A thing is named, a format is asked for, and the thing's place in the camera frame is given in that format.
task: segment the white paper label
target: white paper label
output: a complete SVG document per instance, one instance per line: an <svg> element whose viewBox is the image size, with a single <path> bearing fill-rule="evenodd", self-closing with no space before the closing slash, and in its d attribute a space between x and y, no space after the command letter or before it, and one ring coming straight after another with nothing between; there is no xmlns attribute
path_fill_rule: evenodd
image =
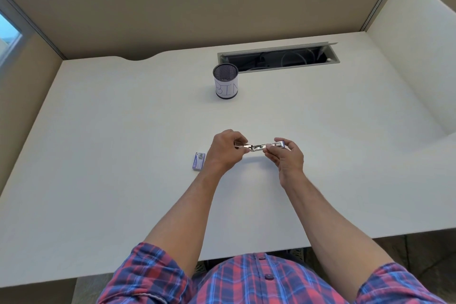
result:
<svg viewBox="0 0 456 304"><path fill-rule="evenodd" d="M238 77L230 82L222 82L215 79L215 92L223 99L229 99L238 92Z"/></svg>

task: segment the plaid shirt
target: plaid shirt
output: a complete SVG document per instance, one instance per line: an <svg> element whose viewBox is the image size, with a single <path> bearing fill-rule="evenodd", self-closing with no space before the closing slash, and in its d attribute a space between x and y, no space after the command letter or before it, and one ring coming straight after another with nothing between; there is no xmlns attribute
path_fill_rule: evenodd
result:
<svg viewBox="0 0 456 304"><path fill-rule="evenodd" d="M298 263L265 253L233 257L200 281L188 278L162 249L140 243L114 273L99 304L334 303L346 301ZM377 269L356 303L444 303L396 263Z"/></svg>

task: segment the shirt sleeve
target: shirt sleeve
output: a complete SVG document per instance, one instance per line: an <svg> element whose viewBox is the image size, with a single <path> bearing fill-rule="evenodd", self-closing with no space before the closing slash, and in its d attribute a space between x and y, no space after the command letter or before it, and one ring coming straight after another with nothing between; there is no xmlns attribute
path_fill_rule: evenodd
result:
<svg viewBox="0 0 456 304"><path fill-rule="evenodd" d="M191 299L189 279L164 250L140 243L116 270L98 304L178 304Z"/></svg>
<svg viewBox="0 0 456 304"><path fill-rule="evenodd" d="M430 293L404 267L389 263L378 268L358 291L356 304L445 303Z"/></svg>

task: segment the desk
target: desk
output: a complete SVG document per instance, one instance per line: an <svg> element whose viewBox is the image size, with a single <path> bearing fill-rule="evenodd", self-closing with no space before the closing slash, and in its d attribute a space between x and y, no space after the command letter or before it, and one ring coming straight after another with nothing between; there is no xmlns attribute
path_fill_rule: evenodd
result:
<svg viewBox="0 0 456 304"><path fill-rule="evenodd" d="M242 73L234 99L215 94L217 53L324 41L339 64ZM294 140L373 238L456 226L456 142L366 33L69 60L0 197L0 287L113 272L227 128ZM200 258L305 246L277 169L247 154L220 181Z"/></svg>

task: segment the pen holder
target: pen holder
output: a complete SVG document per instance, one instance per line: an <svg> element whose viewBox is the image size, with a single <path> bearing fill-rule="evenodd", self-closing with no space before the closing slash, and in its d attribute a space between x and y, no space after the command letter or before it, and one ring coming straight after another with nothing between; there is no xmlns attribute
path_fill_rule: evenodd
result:
<svg viewBox="0 0 456 304"><path fill-rule="evenodd" d="M215 93L221 99L232 99L238 93L238 68L233 64L220 64L214 68Z"/></svg>

